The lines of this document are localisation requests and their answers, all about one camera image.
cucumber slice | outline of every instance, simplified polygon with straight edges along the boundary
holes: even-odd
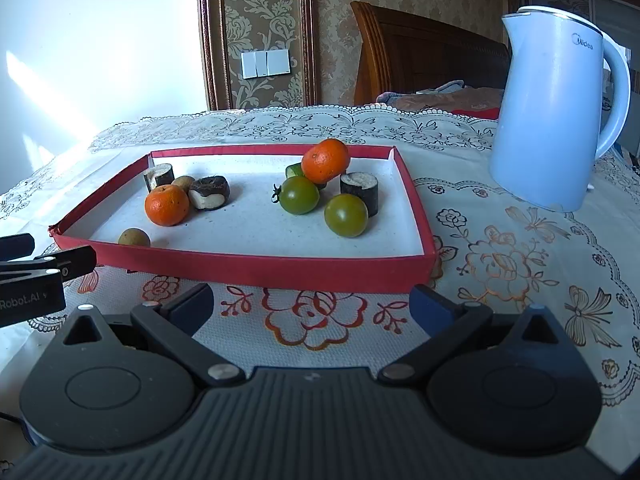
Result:
[[[305,176],[302,171],[302,163],[299,162],[297,164],[291,164],[290,166],[287,166],[287,169],[284,170],[284,175],[287,178],[291,178],[292,176]],[[324,189],[326,187],[326,184],[316,184],[316,187],[318,189]]]

red cloth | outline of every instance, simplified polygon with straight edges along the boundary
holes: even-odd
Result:
[[[469,117],[476,117],[478,119],[492,119],[497,120],[500,115],[500,108],[488,108],[487,110],[453,110],[452,114],[468,115]]]

electric kettle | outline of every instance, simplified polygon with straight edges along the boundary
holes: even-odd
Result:
[[[494,180],[534,205],[580,209],[593,162],[616,141],[629,109],[630,77],[618,45],[593,23],[551,7],[502,17],[513,57],[490,162]],[[602,131],[602,59],[614,95]]]

orange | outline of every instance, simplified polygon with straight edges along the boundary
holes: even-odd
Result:
[[[302,157],[302,173],[314,184],[326,184],[345,172],[351,157],[347,146],[338,139],[323,140]]]
[[[169,227],[184,220],[189,212],[189,197],[178,186],[156,187],[145,198],[145,213],[154,224]]]

table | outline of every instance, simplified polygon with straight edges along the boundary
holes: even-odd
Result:
[[[600,383],[603,409],[589,447],[622,470],[640,454],[640,394],[634,390],[640,378],[640,178],[607,153],[594,165],[594,189],[579,211],[531,206],[488,174],[496,124],[380,104],[228,110],[117,124],[1,197],[0,235],[30,232],[37,254],[56,250],[49,225],[121,168],[163,146],[315,143],[327,137],[395,145],[440,255],[424,281],[454,301],[481,301],[496,312],[546,304]],[[529,171],[535,178],[543,170]],[[64,312],[0,330],[0,410],[17,414],[20,384],[78,304],[121,313],[193,285],[100,266],[67,283]],[[406,294],[211,286],[216,307],[195,338],[247,373],[257,365],[366,366],[376,373],[427,338],[409,314]],[[20,432],[0,421],[0,470],[25,449]]]

